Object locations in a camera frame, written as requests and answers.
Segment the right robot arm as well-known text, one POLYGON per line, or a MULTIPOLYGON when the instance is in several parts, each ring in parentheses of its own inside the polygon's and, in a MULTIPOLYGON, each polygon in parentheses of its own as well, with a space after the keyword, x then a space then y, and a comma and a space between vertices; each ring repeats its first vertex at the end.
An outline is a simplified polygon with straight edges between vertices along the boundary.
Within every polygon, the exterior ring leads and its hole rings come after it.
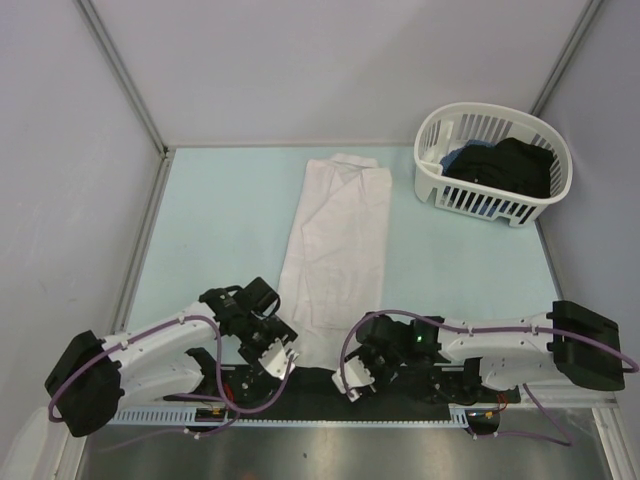
POLYGON ((473 401, 494 392, 551 380, 603 392, 625 387, 639 365, 621 351, 619 326, 573 301, 516 319, 474 323, 386 309, 366 314, 349 331, 332 375, 355 402, 390 385, 403 370, 462 370, 461 388, 473 401))

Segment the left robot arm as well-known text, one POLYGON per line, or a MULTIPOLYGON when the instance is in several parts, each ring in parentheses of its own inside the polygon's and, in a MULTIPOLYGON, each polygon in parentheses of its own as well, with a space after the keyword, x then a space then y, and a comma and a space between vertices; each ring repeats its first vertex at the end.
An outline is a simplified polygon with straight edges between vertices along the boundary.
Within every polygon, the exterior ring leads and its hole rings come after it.
POLYGON ((285 388, 298 354, 296 332, 277 312, 281 298, 257 277, 246 286, 213 288, 180 312, 146 329, 99 338, 87 330, 68 344, 44 383, 47 415, 74 437, 107 425, 118 412, 158 400, 222 404, 236 415, 275 402, 243 406, 223 379, 223 338, 254 374, 285 388))

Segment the white long sleeve shirt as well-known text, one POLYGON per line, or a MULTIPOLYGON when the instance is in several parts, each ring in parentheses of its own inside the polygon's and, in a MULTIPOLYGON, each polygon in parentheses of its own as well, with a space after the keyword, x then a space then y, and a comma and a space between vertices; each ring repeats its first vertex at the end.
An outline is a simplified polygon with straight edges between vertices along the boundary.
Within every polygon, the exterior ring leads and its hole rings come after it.
POLYGON ((278 284, 297 366, 336 369, 348 331, 380 307, 392 184, 374 158, 307 162, 278 284))

